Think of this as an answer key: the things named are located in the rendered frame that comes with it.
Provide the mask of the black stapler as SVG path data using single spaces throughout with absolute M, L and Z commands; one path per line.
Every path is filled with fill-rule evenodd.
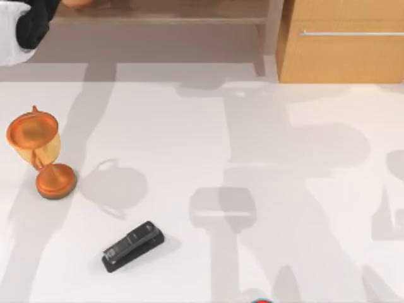
M 151 221 L 146 221 L 104 250 L 102 263 L 108 273 L 113 273 L 164 242 L 162 231 Z

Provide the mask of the open wooden shelf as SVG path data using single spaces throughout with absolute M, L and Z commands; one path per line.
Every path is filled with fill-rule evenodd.
M 250 63 L 265 73 L 283 0 L 95 0 L 61 4 L 35 63 Z

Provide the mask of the orange trophy cup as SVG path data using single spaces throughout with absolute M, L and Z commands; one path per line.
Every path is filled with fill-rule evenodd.
M 35 186 L 45 199 L 63 199 L 76 187 L 72 167 L 57 163 L 61 151 L 59 123 L 50 113 L 32 107 L 14 119 L 6 130 L 6 139 L 22 159 L 38 172 Z

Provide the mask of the wooden cupboard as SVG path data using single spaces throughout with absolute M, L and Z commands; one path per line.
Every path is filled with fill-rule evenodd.
M 281 83 L 404 81 L 404 0 L 284 0 Z

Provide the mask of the wooden drawer front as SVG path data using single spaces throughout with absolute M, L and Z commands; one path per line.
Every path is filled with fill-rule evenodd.
M 281 83 L 401 83 L 404 37 L 303 37 L 308 32 L 404 32 L 404 21 L 291 21 L 276 50 Z

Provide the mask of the orange object on shelf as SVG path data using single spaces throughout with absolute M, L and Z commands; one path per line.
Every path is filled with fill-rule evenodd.
M 62 0 L 63 5 L 71 9 L 81 9 L 93 4 L 95 0 Z

